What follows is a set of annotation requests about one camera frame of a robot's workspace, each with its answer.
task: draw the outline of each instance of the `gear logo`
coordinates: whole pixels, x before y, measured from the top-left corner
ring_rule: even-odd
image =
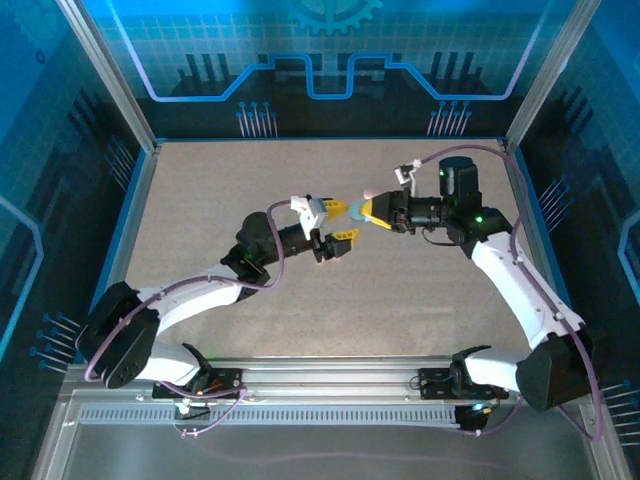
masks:
[[[29,42],[39,49],[56,38],[61,13],[55,0],[0,0]]]
[[[362,20],[371,20],[380,0],[289,0],[289,19],[300,28],[311,28],[314,35],[336,31],[347,33],[349,27],[360,28]]]

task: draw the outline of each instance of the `black mounting plate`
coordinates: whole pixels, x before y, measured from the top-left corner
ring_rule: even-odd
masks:
[[[468,387],[464,397],[453,393],[453,378],[448,368],[421,368],[418,370],[420,398],[422,400],[493,400],[498,393],[500,399],[509,398],[509,394],[491,385]]]
[[[215,393],[222,390],[229,390],[231,388],[237,387],[242,383],[242,369],[240,368],[214,368],[211,370],[210,375],[211,382],[209,384],[209,387],[211,388],[211,391],[205,393]],[[151,396],[152,398],[156,399],[183,398],[182,395],[172,392],[164,385],[159,383],[156,383],[153,386],[153,392]],[[240,393],[236,392],[219,398],[236,399],[239,396]]]

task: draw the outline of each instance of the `enclosure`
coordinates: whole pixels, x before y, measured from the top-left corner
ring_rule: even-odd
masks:
[[[625,0],[0,2],[6,478],[84,478],[89,468],[95,478],[196,478],[213,466],[221,478],[414,478],[425,469],[441,478],[451,468],[456,478],[632,478],[638,18],[640,4]],[[478,166],[484,203],[523,217],[518,235],[537,269],[606,334],[602,442],[525,407],[488,439],[382,421],[237,418],[194,447],[174,431],[172,404],[148,402],[150,385],[107,391],[80,381],[74,339],[108,286],[196,274],[229,251],[251,212],[292,195],[352,203],[398,188],[400,164],[469,145],[519,166],[525,182],[495,154],[460,150]],[[437,194],[435,165],[416,178],[422,194]],[[276,216],[280,226],[294,220]],[[343,388],[334,379],[342,369],[365,389],[362,408],[392,416],[420,405],[405,381],[421,364],[481,344],[528,351],[505,300],[458,249],[332,222],[352,227],[360,236],[340,261],[288,260],[279,289],[161,339],[246,368],[267,405],[281,395],[277,405],[322,410],[314,395]],[[296,370],[320,390],[287,390]],[[269,371],[284,393],[260,390],[274,381]],[[376,385],[384,395],[367,390]],[[168,416],[147,421],[167,405]],[[144,422],[89,416],[137,408]],[[588,397],[571,408],[589,428]]]

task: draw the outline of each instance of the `work surface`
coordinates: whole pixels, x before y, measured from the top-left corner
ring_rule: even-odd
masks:
[[[455,145],[447,140],[321,140],[169,143],[162,147],[127,281],[134,288],[198,274],[235,244],[242,220],[291,195],[351,203],[364,189],[398,188],[393,168]],[[496,141],[476,143],[498,148]],[[479,169],[484,204],[515,221],[502,160],[466,150]],[[418,175],[420,195],[438,195],[437,161]],[[279,228],[297,220],[286,209]],[[354,224],[331,222],[332,231]],[[451,354],[475,345],[527,351],[526,338],[491,281],[458,248],[420,234],[360,224],[356,248],[317,265],[289,259],[281,285],[182,322],[162,334],[210,357]],[[434,240],[446,241],[443,233]],[[521,241],[528,247],[524,232]],[[276,266],[269,267],[275,277]]]

